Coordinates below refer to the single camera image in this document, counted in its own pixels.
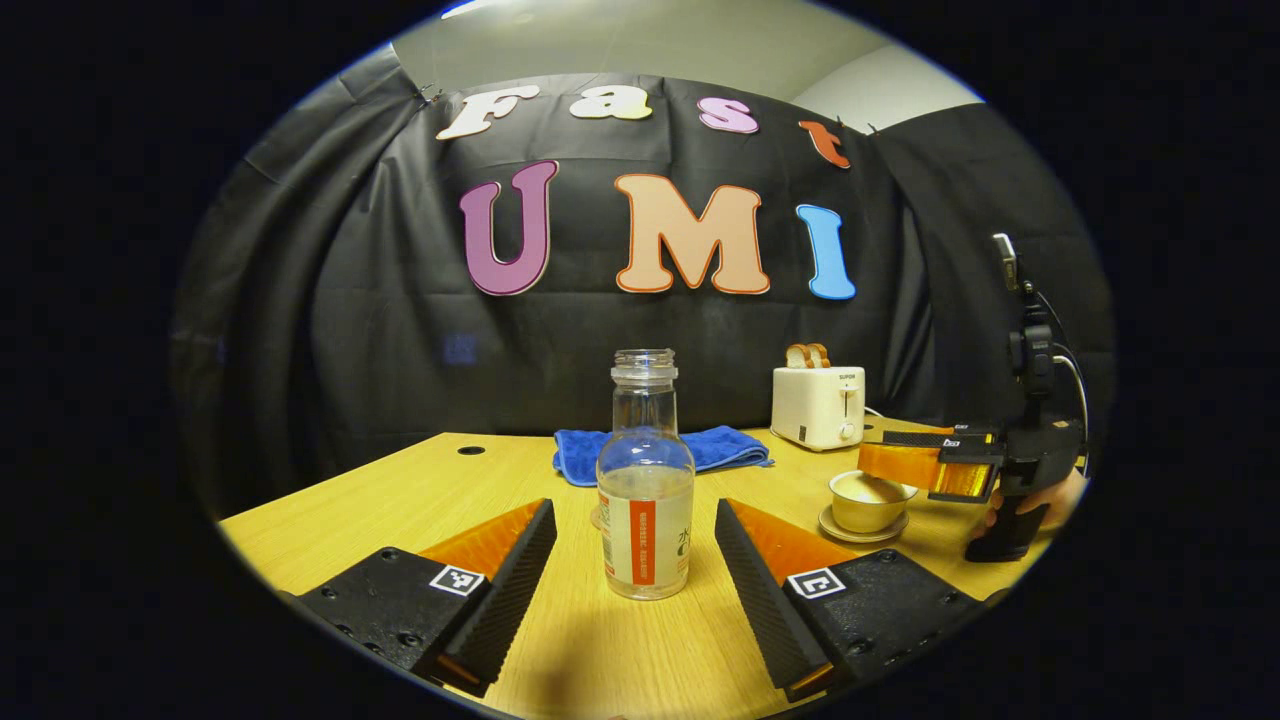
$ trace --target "saucer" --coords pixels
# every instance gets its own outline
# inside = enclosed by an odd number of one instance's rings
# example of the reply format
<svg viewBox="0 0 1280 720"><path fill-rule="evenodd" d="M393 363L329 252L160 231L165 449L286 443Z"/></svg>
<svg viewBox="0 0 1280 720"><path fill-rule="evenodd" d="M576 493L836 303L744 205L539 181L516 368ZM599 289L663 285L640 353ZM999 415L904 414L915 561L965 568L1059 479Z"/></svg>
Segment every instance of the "saucer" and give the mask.
<svg viewBox="0 0 1280 720"><path fill-rule="evenodd" d="M836 518L831 514L829 505L823 507L822 515L818 516L818 524L822 525L822 530L824 533L845 542L879 542L882 539L888 539L901 533L902 528L906 527L906 511L902 511L897 520L893 520L893 524L883 530L876 530L874 533L851 533L836 524Z"/></svg>

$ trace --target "blue letter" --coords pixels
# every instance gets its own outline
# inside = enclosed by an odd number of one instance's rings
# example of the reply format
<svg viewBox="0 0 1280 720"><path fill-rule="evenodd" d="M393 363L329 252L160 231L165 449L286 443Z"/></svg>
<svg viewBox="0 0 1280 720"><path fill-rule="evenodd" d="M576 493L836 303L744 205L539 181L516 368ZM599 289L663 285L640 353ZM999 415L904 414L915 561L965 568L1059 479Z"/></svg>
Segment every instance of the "blue letter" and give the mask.
<svg viewBox="0 0 1280 720"><path fill-rule="evenodd" d="M845 273L845 254L840 249L840 215L817 205L797 205L796 215L809 227L813 242L813 279L809 292L827 300L849 300L858 288Z"/></svg>

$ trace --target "blue towel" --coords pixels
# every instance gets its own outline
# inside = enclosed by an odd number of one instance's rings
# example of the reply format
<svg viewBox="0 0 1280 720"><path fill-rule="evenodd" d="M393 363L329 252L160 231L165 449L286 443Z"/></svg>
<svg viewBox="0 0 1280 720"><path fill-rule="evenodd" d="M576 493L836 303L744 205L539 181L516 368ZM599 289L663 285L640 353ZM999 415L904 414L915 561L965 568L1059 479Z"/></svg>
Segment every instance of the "blue towel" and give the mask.
<svg viewBox="0 0 1280 720"><path fill-rule="evenodd" d="M557 450L552 457L552 468L559 470L572 486L595 486L595 460L611 437L613 437L612 433L593 430L557 430ZM694 455L694 471L696 473L716 468L744 468L746 465L767 468L773 465L768 447L728 425L700 433L686 433L680 438L685 441L689 451Z"/></svg>

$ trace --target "peach letter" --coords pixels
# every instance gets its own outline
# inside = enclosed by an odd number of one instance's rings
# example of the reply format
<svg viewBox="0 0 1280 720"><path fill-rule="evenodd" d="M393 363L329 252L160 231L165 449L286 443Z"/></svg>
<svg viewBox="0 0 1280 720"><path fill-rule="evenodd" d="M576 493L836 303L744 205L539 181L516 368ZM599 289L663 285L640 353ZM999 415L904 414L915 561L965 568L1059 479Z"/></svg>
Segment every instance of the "peach letter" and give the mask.
<svg viewBox="0 0 1280 720"><path fill-rule="evenodd" d="M662 246L666 245L689 287L703 284L712 258L719 250L719 268L712 275L716 290L740 295L769 290L755 237L759 195L745 187L722 184L712 192L698 218L664 177L627 174L613 184L631 201L631 264L618 273L618 287L627 292L669 290L675 275L662 266Z"/></svg>

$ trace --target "cable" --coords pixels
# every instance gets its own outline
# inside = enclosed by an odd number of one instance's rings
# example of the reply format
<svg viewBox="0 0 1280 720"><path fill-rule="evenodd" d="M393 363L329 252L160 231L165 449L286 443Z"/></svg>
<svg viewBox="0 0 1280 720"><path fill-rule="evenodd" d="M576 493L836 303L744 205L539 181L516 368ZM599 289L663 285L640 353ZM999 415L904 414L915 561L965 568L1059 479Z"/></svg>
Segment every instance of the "cable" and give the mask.
<svg viewBox="0 0 1280 720"><path fill-rule="evenodd" d="M1057 350L1059 352L1061 352L1062 355L1065 355L1068 360L1070 360L1071 363L1075 364L1075 369L1076 369L1076 372L1079 372L1079 369L1080 369L1080 361L1075 359L1075 354L1071 352L1070 347L1068 347L1068 346L1065 346L1065 345L1062 345L1060 342L1055 342L1053 343L1053 350Z"/></svg>
<svg viewBox="0 0 1280 720"><path fill-rule="evenodd" d="M1044 305L1044 309L1048 310L1048 314L1053 318L1053 323L1057 324L1057 331L1062 333L1062 342L1066 345L1071 345L1066 340L1066 328L1062 327L1062 319L1057 316L1057 313L1053 310L1053 306L1048 304L1048 299L1044 297L1044 293L1037 290L1036 297L1041 301L1042 305Z"/></svg>
<svg viewBox="0 0 1280 720"><path fill-rule="evenodd" d="M1084 414L1084 470L1080 471L1084 479L1089 479L1089 401L1084 395L1084 378L1080 377L1080 370L1075 366L1075 363L1070 357L1064 355L1055 355L1053 361L1060 365L1066 365L1071 369L1071 375L1075 377L1075 389L1080 393L1080 410Z"/></svg>

